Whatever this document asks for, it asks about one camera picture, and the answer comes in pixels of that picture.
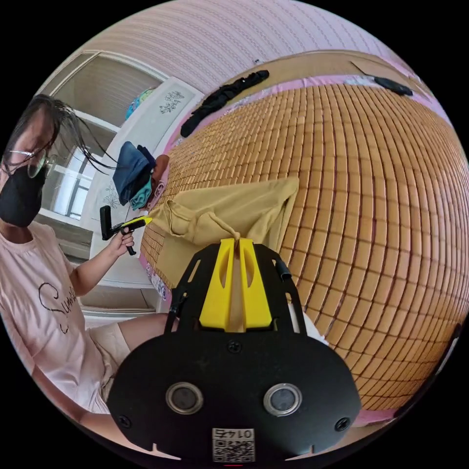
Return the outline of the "person's left hand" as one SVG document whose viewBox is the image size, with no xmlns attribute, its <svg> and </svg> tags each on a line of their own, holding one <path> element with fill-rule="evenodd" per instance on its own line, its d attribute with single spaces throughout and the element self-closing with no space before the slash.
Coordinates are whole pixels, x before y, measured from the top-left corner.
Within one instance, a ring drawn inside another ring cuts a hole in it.
<svg viewBox="0 0 469 469">
<path fill-rule="evenodd" d="M 125 253 L 134 255 L 135 251 L 133 246 L 134 240 L 132 232 L 129 230 L 129 228 L 123 228 L 112 238 L 107 248 L 110 253 L 109 255 L 114 260 L 117 260 Z"/>
</svg>

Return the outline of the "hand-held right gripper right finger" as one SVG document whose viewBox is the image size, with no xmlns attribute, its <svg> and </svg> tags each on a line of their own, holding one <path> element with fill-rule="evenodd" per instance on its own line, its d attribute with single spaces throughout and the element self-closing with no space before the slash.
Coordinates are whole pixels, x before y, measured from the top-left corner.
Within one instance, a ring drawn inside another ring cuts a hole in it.
<svg viewBox="0 0 469 469">
<path fill-rule="evenodd" d="M 268 329 L 272 315 L 252 240 L 239 240 L 239 261 L 243 326 L 245 329 Z"/>
</svg>

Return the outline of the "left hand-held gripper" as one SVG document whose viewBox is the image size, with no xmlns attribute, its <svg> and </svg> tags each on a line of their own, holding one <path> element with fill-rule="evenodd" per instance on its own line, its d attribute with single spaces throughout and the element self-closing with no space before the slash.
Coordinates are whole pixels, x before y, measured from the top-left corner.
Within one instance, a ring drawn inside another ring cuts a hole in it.
<svg viewBox="0 0 469 469">
<path fill-rule="evenodd" d="M 106 256 L 122 256 L 129 251 L 133 252 L 133 233 L 129 228 L 142 228 L 152 222 L 149 216 L 133 218 L 119 225 L 117 232 L 111 237 L 104 249 Z"/>
</svg>

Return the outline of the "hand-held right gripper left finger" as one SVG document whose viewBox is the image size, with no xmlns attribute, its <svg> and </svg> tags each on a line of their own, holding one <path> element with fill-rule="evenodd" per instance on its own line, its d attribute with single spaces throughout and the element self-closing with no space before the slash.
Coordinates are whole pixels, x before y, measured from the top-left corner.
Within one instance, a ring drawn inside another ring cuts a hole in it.
<svg viewBox="0 0 469 469">
<path fill-rule="evenodd" d="M 234 239 L 221 240 L 206 298 L 199 316 L 205 329 L 227 329 L 233 284 Z"/>
</svg>

